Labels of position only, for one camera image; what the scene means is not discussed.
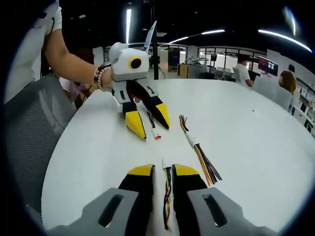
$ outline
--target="bracelet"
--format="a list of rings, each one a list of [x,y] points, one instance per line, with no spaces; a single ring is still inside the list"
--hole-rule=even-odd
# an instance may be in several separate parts
[[[105,65],[100,65],[98,68],[96,68],[93,78],[93,84],[97,86],[99,73],[105,68]]]
[[[102,85],[102,76],[104,74],[104,72],[106,70],[108,70],[109,67],[104,67],[100,72],[99,72],[99,75],[98,75],[98,78],[97,78],[97,87],[98,89],[102,90],[103,89],[103,85]]]

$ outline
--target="black ceiling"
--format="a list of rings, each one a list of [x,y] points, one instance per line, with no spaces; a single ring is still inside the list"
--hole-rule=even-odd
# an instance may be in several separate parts
[[[143,42],[151,26],[149,0],[60,0],[63,8],[63,35],[68,47],[109,46],[126,38],[126,9],[132,9],[129,42]],[[315,73],[315,54],[258,29],[292,36],[283,15],[284,4],[269,1],[237,1],[223,4],[213,1],[155,0],[157,31],[167,33],[158,42],[224,29],[224,33],[199,35],[178,42],[196,46],[237,46],[258,50],[273,49],[303,64]],[[289,6],[299,23],[295,39],[315,51],[315,11],[305,4]]]

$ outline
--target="tabletop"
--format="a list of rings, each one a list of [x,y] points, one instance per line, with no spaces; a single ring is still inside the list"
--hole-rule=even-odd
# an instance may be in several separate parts
[[[233,82],[171,79],[152,81],[167,105],[171,127],[139,139],[124,125],[108,92],[95,91],[72,118],[49,162],[42,192],[42,220],[49,230],[69,225],[85,205],[118,187],[136,166],[155,164],[154,210],[147,235],[165,235],[162,206],[165,177],[161,159],[188,165],[205,179],[194,150],[179,126],[200,142],[223,181],[214,186],[243,208],[257,226],[279,232],[299,212],[313,187],[315,140],[292,115],[257,92]],[[173,210],[172,235],[179,235]]]

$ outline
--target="yellow robot eye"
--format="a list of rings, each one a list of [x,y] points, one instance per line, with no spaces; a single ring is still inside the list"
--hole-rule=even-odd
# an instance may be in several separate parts
[[[130,61],[129,61],[129,67],[131,69],[137,69],[141,66],[141,58],[132,58]]]

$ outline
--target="colored wire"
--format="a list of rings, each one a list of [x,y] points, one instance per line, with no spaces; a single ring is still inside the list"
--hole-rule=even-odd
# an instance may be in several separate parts
[[[187,117],[185,118],[183,115],[180,115],[179,116],[179,122],[180,122],[180,126],[181,126],[182,130],[184,131],[184,133],[189,131],[188,128],[186,127]],[[202,170],[206,176],[206,180],[207,180],[208,184],[209,185],[215,184],[216,182],[218,182],[218,179],[222,180],[222,178],[219,175],[219,173],[217,172],[216,168],[212,165],[210,160],[206,157],[205,153],[201,149],[200,144],[195,144],[193,146],[193,149],[195,150],[195,152],[198,156],[198,159],[200,161],[200,165],[201,165]]]
[[[148,114],[149,120],[151,122],[152,128],[155,128],[156,125],[154,124],[152,113],[148,111],[147,114]]]
[[[164,206],[163,206],[163,221],[164,221],[164,228],[168,231],[171,231],[171,227],[168,224],[168,219],[170,215],[170,207],[171,207],[171,168],[167,167],[164,169],[165,171],[165,195],[164,195]]]

